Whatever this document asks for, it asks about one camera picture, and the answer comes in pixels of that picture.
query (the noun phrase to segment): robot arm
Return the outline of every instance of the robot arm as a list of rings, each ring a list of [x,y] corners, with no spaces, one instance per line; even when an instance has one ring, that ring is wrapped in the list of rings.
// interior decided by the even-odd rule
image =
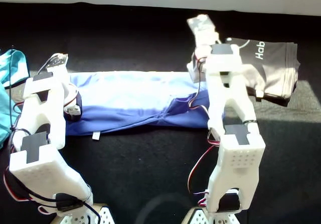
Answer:
[[[207,83],[208,129],[220,141],[217,164],[205,194],[206,209],[210,224],[213,220],[238,223],[234,214],[251,204],[265,143],[246,91],[238,46],[220,44],[219,34],[207,15],[188,19],[188,24],[195,35],[196,49],[187,67],[193,82]],[[235,110],[242,125],[223,125],[227,105]]]
[[[82,114],[81,96],[70,83],[67,59],[67,55],[54,54],[46,62],[47,72],[27,79],[24,107],[13,131],[16,152],[11,153],[9,171],[29,193],[28,199],[47,213],[89,216],[94,223],[97,213],[88,209],[93,204],[91,188],[58,151],[65,146],[65,118],[75,121]]]

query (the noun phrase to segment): black fabric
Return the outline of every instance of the black fabric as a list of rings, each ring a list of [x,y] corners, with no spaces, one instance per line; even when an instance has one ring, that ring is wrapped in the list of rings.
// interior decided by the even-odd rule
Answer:
[[[221,39],[296,42],[301,66],[288,107],[252,99],[266,149],[248,218],[250,224],[319,223],[319,17],[87,4],[0,4],[0,9],[0,48],[14,44],[22,50],[33,73],[55,52],[69,54],[71,72],[186,71],[195,47],[186,19],[199,13],[210,15]],[[229,108],[225,122],[240,123]],[[117,224],[135,223],[137,218],[177,224],[198,200],[188,195],[186,182],[209,147],[206,134],[207,130],[145,126],[101,135],[98,142],[91,136],[67,137],[60,152],[91,185],[95,202],[110,205]],[[195,171],[193,191],[206,188],[216,160],[214,149]],[[0,151],[0,162],[3,171],[6,149]],[[53,218],[39,214],[30,203],[13,201],[2,179],[0,196],[1,223],[49,223]],[[246,212],[238,216],[246,223]]]
[[[299,62],[297,44],[228,38],[240,46],[242,73],[248,93],[257,98],[287,106],[295,89]],[[256,91],[264,95],[257,96]]]

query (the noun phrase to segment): teal cloth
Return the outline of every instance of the teal cloth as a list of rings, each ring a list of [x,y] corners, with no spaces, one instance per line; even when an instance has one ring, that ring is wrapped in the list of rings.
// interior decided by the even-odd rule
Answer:
[[[18,114],[13,111],[14,102],[11,100],[12,121],[16,121]],[[0,83],[0,149],[4,145],[4,141],[10,135],[10,111],[9,111],[9,96],[5,91],[5,87]]]
[[[11,85],[29,77],[26,57],[23,52],[10,49],[0,55],[0,81],[4,87],[9,87],[9,61],[11,58]]]
[[[0,55],[0,149],[4,145],[4,141],[10,135],[10,108],[9,96],[5,91],[5,87],[9,84],[9,63],[11,59],[11,84],[18,83],[29,77],[26,57],[21,51],[8,50]],[[11,100],[12,121],[16,121],[18,114],[13,111],[14,102]]]

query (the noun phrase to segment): blue cloth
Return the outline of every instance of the blue cloth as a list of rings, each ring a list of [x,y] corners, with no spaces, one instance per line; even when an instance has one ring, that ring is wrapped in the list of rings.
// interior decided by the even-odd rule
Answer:
[[[25,55],[18,50],[8,50],[0,55],[0,81],[9,87],[9,61],[11,58],[11,84],[18,83],[29,77]]]
[[[11,84],[18,83],[29,77],[25,55],[21,51],[8,50],[0,55],[0,149],[10,135],[9,96],[5,87],[9,86],[9,62],[11,59]],[[16,121],[18,114],[13,111],[14,102],[11,101],[12,121]]]
[[[71,73],[71,82],[82,97],[80,121],[67,123],[67,135],[91,135],[140,125],[206,128],[201,108],[190,110],[195,96],[188,72],[114,71]],[[209,106],[205,83],[194,104]]]

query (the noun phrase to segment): cable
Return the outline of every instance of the cable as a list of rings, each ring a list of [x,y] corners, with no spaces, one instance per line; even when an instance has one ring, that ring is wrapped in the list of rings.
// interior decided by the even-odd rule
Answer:
[[[11,46],[10,59],[9,59],[9,114],[10,114],[10,128],[12,128],[12,110],[11,110],[11,60],[12,60],[12,51],[14,46]]]
[[[243,48],[243,47],[246,47],[247,46],[247,44],[249,44],[250,43],[250,40],[247,40],[247,42],[246,43],[244,43],[242,46],[239,46],[239,48],[241,49],[241,48]]]
[[[202,191],[202,192],[197,192],[197,193],[193,193],[194,195],[200,195],[200,194],[208,194],[208,191]]]
[[[99,213],[96,212],[95,209],[92,208],[89,204],[87,204],[87,203],[84,202],[84,205],[85,205],[88,209],[90,209],[93,213],[95,213],[95,215],[98,217],[98,222],[97,222],[97,224],[100,224],[101,218],[100,218]]]
[[[196,162],[196,164],[194,165],[194,167],[191,169],[190,174],[189,174],[189,177],[188,177],[188,179],[187,179],[187,190],[189,191],[189,193],[191,193],[191,188],[190,188],[191,177],[192,177],[192,175],[193,175],[196,167],[198,166],[198,164],[200,163],[200,161],[203,159],[203,157],[206,156],[206,154],[209,153],[210,150],[211,150],[212,148],[214,148],[214,147],[215,147],[215,145],[212,145],[211,147],[209,147],[209,148],[207,149],[207,151],[205,151],[204,154],[199,158],[199,160]]]
[[[31,135],[31,133],[30,133],[28,130],[24,129],[24,128],[16,128],[16,127],[15,127],[14,132],[15,132],[15,131],[24,131],[24,132],[26,132],[28,135]]]
[[[38,211],[42,214],[42,215],[51,215],[52,213],[48,213],[48,212],[44,212],[43,210],[44,207],[42,205],[38,206]]]
[[[196,62],[196,66],[199,70],[199,86],[198,86],[198,89],[197,89],[197,92],[195,94],[195,96],[188,102],[188,107],[190,109],[197,109],[199,107],[201,107],[205,113],[207,114],[207,116],[209,117],[209,112],[207,110],[207,108],[204,106],[204,105],[196,105],[196,106],[192,106],[192,103],[195,101],[195,99],[197,98],[197,96],[199,95],[199,92],[200,92],[200,88],[201,88],[201,66],[202,64],[204,64],[204,62],[201,62],[201,60],[203,59],[206,59],[206,57],[201,57],[200,59],[197,60]]]
[[[17,112],[17,111],[15,110],[15,107],[20,106],[20,105],[23,105],[23,104],[24,104],[24,101],[22,101],[22,102],[16,102],[15,105],[14,105],[14,107],[13,107],[13,110],[14,110],[16,113],[21,114],[21,111],[20,111],[20,112]]]
[[[69,102],[67,102],[66,104],[64,104],[64,107],[65,107],[65,106],[67,106],[67,105],[69,105],[70,103],[72,103],[72,101],[73,101],[73,100],[75,100],[75,99],[77,98],[77,95],[78,95],[78,89],[77,89],[77,86],[76,86],[76,85],[74,85],[74,84],[72,84],[72,83],[69,83],[69,85],[74,86],[74,87],[76,88],[76,94],[75,94],[75,97],[74,97],[74,98],[72,98],[72,100],[70,100]]]
[[[54,57],[57,57],[57,56],[59,56],[59,53],[55,53],[54,55],[52,55],[52,56],[44,63],[44,65],[42,65],[42,66],[39,68],[39,70],[38,70],[38,72],[36,73],[36,75],[39,75],[39,73],[47,66],[47,64],[48,64]]]
[[[6,176],[5,176],[5,172],[8,170],[9,167],[6,168],[6,170],[4,171],[4,174],[3,174],[3,180],[4,180],[4,184],[5,184],[5,187],[9,193],[9,195],[15,200],[15,201],[30,201],[30,200],[33,200],[32,198],[19,198],[17,197],[14,192],[11,190],[11,188],[9,187],[8,183],[7,183],[7,180],[6,180]]]
[[[206,139],[207,139],[207,142],[209,143],[209,144],[211,144],[211,145],[215,145],[215,146],[218,146],[218,145],[220,145],[220,141],[218,141],[218,140],[211,140],[210,139],[210,136],[211,136],[211,130],[212,129],[210,129],[209,131],[208,131],[208,133],[207,133],[207,137],[206,137]]]

